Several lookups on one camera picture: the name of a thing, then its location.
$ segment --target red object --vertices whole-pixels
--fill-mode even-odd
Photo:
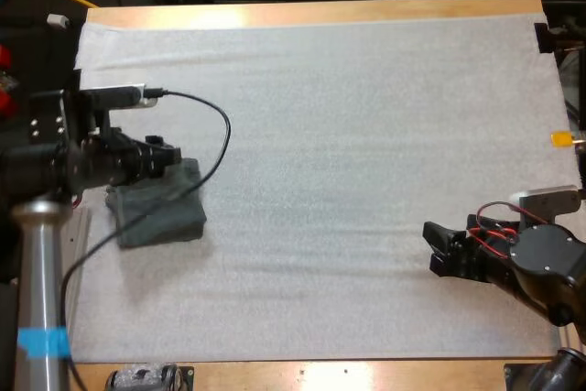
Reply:
[[[0,115],[4,118],[9,118],[13,116],[16,111],[18,110],[18,106],[10,95],[4,91],[0,91]]]
[[[0,69],[9,69],[12,64],[12,56],[6,47],[0,45]]]

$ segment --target wooden table edge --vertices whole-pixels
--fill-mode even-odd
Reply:
[[[226,29],[542,12],[541,0],[363,0],[94,8],[87,21],[132,29]]]

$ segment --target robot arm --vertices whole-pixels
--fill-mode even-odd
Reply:
[[[553,325],[574,323],[586,342],[586,243],[554,224],[557,215],[577,211],[583,196],[576,187],[525,193],[518,206],[508,204],[520,222],[469,215],[461,231],[426,222],[429,268],[440,277],[495,284]],[[508,364],[505,380],[507,391],[584,389],[586,356],[564,348],[545,364]]]

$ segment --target gray cloth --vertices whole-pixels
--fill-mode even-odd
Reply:
[[[158,205],[169,194],[186,190],[201,179],[196,159],[184,158],[180,164],[167,167],[160,179],[145,179],[134,185],[106,189],[106,206],[116,218],[116,226],[133,220],[153,205]],[[143,222],[118,238],[121,247],[150,244],[188,242],[201,238],[206,217],[198,191],[167,203],[164,208],[149,215]]]
[[[542,15],[217,31],[85,25],[84,86],[137,83],[224,108],[233,142],[203,187],[194,244],[83,268],[80,361],[540,356],[556,331],[503,291],[429,272],[428,220],[580,184]],[[113,112],[209,169],[222,118],[168,97]],[[92,240],[113,227],[103,195]],[[579,214],[568,227],[586,237]]]

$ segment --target wooden board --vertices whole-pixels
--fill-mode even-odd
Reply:
[[[137,29],[222,29],[542,12],[540,0],[374,0],[97,8],[88,11],[88,22]],[[506,362],[544,360],[307,361],[192,365],[196,368],[197,391],[496,391],[505,389],[503,368]],[[107,376],[120,365],[81,364],[79,367],[89,391],[98,391],[103,390]]]
[[[501,391],[506,362],[544,360],[234,362],[195,367],[197,391]],[[88,391],[101,391],[121,365],[80,365]]]
[[[541,0],[366,0],[298,4],[94,8],[88,22],[136,29],[279,27],[437,17],[541,13]]]

